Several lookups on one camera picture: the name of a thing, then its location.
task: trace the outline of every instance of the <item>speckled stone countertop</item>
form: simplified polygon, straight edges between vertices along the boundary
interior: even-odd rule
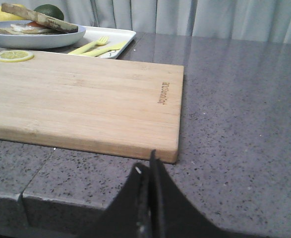
[[[291,238],[291,45],[138,33],[120,59],[185,66],[166,168],[194,206],[244,237]],[[78,233],[135,162],[0,141],[0,231]]]

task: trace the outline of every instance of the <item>toast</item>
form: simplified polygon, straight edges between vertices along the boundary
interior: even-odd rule
[[[6,28],[0,28],[0,34],[4,35],[19,35],[19,36],[32,36],[32,35],[59,35],[64,34],[64,32],[61,31],[54,31],[54,32],[46,32],[46,33],[23,33],[18,31],[13,31],[12,28],[6,27]]]
[[[42,26],[46,26],[48,28],[52,28],[57,31],[61,31],[65,33],[78,32],[78,26],[76,24],[62,21],[54,17],[36,12],[36,11],[22,8],[10,3],[2,3],[1,7],[2,7],[2,11],[4,12],[8,12],[13,15],[23,17],[26,20],[35,21]]]

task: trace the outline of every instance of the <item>yellow knife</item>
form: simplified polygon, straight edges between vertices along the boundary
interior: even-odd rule
[[[94,56],[102,55],[102,54],[104,54],[105,52],[108,52],[108,51],[117,51],[117,50],[122,49],[122,47],[126,43],[127,43],[127,41],[123,41],[123,42],[120,42],[120,43],[112,45],[112,46],[103,47],[103,48],[100,48],[100,49],[95,49],[95,50],[80,54],[80,56],[93,56],[94,57]]]

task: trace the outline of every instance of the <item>wooden cutting board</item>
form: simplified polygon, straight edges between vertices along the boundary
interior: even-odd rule
[[[0,62],[0,139],[176,161],[183,66],[33,53]]]

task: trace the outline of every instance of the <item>lemon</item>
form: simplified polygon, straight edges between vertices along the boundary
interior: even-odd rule
[[[22,4],[13,4],[22,8],[26,8],[24,5]],[[22,17],[13,15],[11,13],[7,13],[1,10],[1,6],[0,6],[0,21],[18,21],[18,20],[25,20]]]
[[[1,62],[21,62],[30,60],[34,57],[34,54],[30,51],[13,50],[13,51],[1,51]]]
[[[55,5],[51,4],[40,5],[37,8],[35,8],[34,11],[40,12],[47,16],[57,18],[59,20],[64,20],[64,13]]]

